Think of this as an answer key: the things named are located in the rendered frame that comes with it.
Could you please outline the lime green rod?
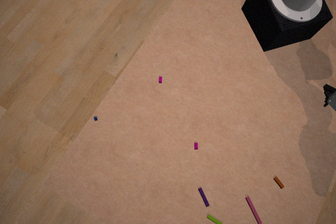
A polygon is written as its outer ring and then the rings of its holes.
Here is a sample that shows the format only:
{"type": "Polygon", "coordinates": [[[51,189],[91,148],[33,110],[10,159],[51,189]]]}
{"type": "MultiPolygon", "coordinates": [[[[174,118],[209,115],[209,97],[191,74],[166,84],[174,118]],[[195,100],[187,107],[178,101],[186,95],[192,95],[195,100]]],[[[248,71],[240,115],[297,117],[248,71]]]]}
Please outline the lime green rod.
{"type": "Polygon", "coordinates": [[[213,222],[216,223],[216,224],[223,224],[223,223],[221,223],[220,221],[218,221],[217,219],[213,218],[213,217],[210,216],[210,215],[208,215],[207,218],[210,219],[211,221],[213,221],[213,222]]]}

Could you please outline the pink rod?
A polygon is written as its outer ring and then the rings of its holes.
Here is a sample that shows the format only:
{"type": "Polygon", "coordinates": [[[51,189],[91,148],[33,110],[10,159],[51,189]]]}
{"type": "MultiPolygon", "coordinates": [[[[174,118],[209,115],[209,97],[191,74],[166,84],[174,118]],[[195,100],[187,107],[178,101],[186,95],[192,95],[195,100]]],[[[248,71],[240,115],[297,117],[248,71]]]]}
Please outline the pink rod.
{"type": "Polygon", "coordinates": [[[250,209],[251,209],[251,211],[252,211],[252,213],[253,213],[256,221],[257,221],[257,223],[258,224],[262,224],[262,222],[261,222],[261,220],[260,220],[260,218],[259,218],[259,216],[258,216],[258,214],[257,214],[257,212],[256,212],[256,210],[255,210],[255,208],[254,208],[254,206],[253,206],[253,204],[252,204],[249,196],[246,197],[245,199],[246,199],[246,201],[247,201],[247,203],[248,203],[248,205],[249,205],[249,207],[250,207],[250,209]]]}

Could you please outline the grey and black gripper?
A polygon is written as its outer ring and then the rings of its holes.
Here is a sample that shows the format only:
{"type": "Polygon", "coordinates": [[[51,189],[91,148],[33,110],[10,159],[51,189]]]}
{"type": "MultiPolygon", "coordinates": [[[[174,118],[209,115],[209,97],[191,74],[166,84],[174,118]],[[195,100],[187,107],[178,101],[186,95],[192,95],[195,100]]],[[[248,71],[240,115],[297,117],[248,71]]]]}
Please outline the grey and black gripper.
{"type": "Polygon", "coordinates": [[[336,111],[336,88],[325,84],[323,86],[324,88],[324,94],[326,96],[325,98],[325,104],[324,107],[326,107],[328,104],[336,111]]]}

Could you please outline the purple rod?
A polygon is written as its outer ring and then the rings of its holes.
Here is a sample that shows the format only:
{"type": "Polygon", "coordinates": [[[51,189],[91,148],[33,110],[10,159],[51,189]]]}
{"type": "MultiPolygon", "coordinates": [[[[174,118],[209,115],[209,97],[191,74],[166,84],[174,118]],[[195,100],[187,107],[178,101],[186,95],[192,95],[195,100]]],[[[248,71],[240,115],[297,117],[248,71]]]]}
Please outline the purple rod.
{"type": "Polygon", "coordinates": [[[200,192],[200,195],[201,195],[201,197],[202,197],[202,199],[203,199],[203,201],[204,201],[206,207],[209,206],[209,203],[208,203],[208,201],[207,201],[207,199],[206,199],[206,196],[205,196],[205,194],[204,194],[202,188],[199,188],[198,190],[199,190],[199,192],[200,192]]]}

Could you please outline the orange-brown rectangular bar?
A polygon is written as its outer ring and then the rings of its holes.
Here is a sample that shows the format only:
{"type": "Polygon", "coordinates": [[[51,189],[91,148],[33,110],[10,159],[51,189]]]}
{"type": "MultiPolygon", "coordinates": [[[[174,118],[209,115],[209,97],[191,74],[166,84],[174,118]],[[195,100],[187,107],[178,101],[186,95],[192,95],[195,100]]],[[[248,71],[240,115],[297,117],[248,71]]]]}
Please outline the orange-brown rectangular bar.
{"type": "Polygon", "coordinates": [[[277,177],[275,177],[274,180],[275,180],[275,182],[279,185],[279,187],[280,187],[281,189],[284,187],[284,185],[280,182],[280,180],[279,180],[277,177]]]}

